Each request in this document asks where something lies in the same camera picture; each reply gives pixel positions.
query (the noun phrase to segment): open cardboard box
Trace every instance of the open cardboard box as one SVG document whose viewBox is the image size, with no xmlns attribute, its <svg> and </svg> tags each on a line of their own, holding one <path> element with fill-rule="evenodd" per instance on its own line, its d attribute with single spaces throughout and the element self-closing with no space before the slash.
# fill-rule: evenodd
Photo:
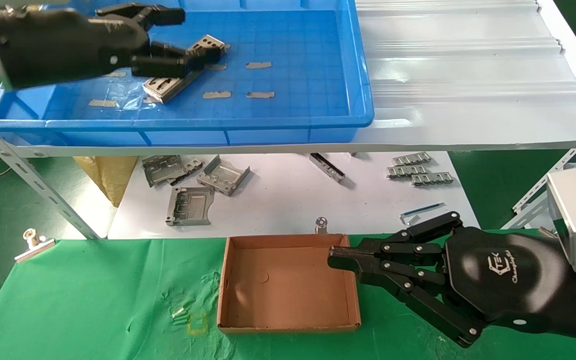
<svg viewBox="0 0 576 360">
<path fill-rule="evenodd" d="M 352 271 L 330 268 L 347 235 L 256 235 L 226 242 L 217 326 L 227 334 L 342 333 L 361 325 Z"/>
</svg>

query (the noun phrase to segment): metal frame part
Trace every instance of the metal frame part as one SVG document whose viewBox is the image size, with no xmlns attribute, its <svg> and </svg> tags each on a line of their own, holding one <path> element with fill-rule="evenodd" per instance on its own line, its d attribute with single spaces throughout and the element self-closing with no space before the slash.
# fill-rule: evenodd
<svg viewBox="0 0 576 360">
<path fill-rule="evenodd" d="M 426 170 L 422 165 L 386 167 L 387 179 L 410 178 L 413 175 L 428 173 L 430 173 L 430 171 Z"/>
<path fill-rule="evenodd" d="M 421 175 L 412 175 L 411 178 L 412 185 L 414 187 L 422 187 L 425 185 L 439 185 L 439 184 L 451 184 L 454 182 L 455 178 L 448 172 L 432 172 L 423 173 Z"/>
<path fill-rule="evenodd" d="M 215 200 L 212 187 L 175 187 L 170 194 L 168 226 L 210 225 L 208 210 Z"/>
<path fill-rule="evenodd" d="M 29 164 L 19 157 L 9 144 L 0 139 L 0 158 L 19 175 L 34 191 L 48 203 L 57 207 L 66 221 L 71 223 L 86 239 L 100 239 L 100 236 L 75 212 L 62 196 L 50 186 L 43 177 Z"/>
<path fill-rule="evenodd" d="M 197 176 L 197 182 L 231 196 L 249 173 L 250 166 L 246 170 L 240 170 L 217 155 Z"/>
<path fill-rule="evenodd" d="M 204 166 L 203 161 L 192 159 L 184 164 L 179 155 L 152 156 L 141 161 L 150 187 L 168 181 L 176 185 Z"/>
<path fill-rule="evenodd" d="M 328 161 L 326 157 L 318 152 L 311 152 L 308 159 L 315 164 L 324 174 L 328 175 L 332 180 L 340 183 L 346 178 L 346 174 L 334 166 L 332 162 Z"/>
<path fill-rule="evenodd" d="M 208 34 L 202 36 L 201 39 L 192 45 L 192 48 L 210 48 L 213 44 L 217 44 L 217 47 L 222 51 L 226 50 L 225 43 Z M 203 71 L 204 70 L 192 71 L 183 79 L 172 77 L 151 77 L 143 83 L 143 90 L 158 102 L 165 104 L 197 79 Z"/>
<path fill-rule="evenodd" d="M 433 158 L 427 152 L 410 153 L 392 158 L 392 164 L 396 167 L 402 166 L 417 166 L 419 164 L 429 163 Z"/>
</svg>

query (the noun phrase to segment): green cloth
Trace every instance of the green cloth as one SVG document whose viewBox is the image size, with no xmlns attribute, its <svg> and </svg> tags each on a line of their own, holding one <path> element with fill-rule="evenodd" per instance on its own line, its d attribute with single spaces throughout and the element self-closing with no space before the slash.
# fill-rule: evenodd
<svg viewBox="0 0 576 360">
<path fill-rule="evenodd" d="M 0 291 L 0 360 L 576 359 L 576 339 L 496 326 L 462 349 L 368 285 L 358 285 L 356 332 L 224 335 L 225 244 L 58 241 L 14 265 Z"/>
</svg>

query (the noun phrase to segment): white table surface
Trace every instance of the white table surface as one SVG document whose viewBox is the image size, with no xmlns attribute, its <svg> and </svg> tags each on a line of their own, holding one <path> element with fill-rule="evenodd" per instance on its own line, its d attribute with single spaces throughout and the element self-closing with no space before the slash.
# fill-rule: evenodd
<svg viewBox="0 0 576 360">
<path fill-rule="evenodd" d="M 345 172 L 334 182 L 305 155 L 297 153 L 225 154 L 222 160 L 250 174 L 233 196 L 215 192 L 208 211 L 210 225 L 169 227 L 165 223 L 172 187 L 148 187 L 141 166 L 136 166 L 123 201 L 108 232 L 108 239 L 195 239 L 240 235 L 306 234 L 315 219 L 326 217 L 328 232 L 345 234 L 395 233 L 405 228 L 399 215 L 444 202 L 446 206 L 421 214 L 421 220 L 457 211 L 464 224 L 478 226 L 473 209 L 455 173 L 448 153 L 429 152 L 434 172 L 448 171 L 455 182 L 413 187 L 410 180 L 389 180 L 391 158 L 406 152 L 325 153 Z M 209 162 L 214 155 L 194 156 Z M 178 186 L 199 187 L 196 174 Z"/>
</svg>

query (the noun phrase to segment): robotic hand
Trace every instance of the robotic hand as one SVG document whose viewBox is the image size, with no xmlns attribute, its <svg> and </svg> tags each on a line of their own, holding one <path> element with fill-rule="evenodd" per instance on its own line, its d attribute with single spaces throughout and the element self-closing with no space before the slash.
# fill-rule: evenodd
<svg viewBox="0 0 576 360">
<path fill-rule="evenodd" d="M 144 77 L 184 78 L 216 64 L 220 48 L 151 42 L 154 26 L 180 25 L 182 8 L 136 2 L 83 16 L 73 9 L 0 9 L 0 82 L 12 89 L 85 80 L 119 68 Z"/>
<path fill-rule="evenodd" d="M 428 243 L 448 234 L 444 246 Z M 576 272 L 555 236 L 491 234 L 448 212 L 387 239 L 332 246 L 327 262 L 386 289 L 464 348 L 489 325 L 576 338 Z"/>
</svg>

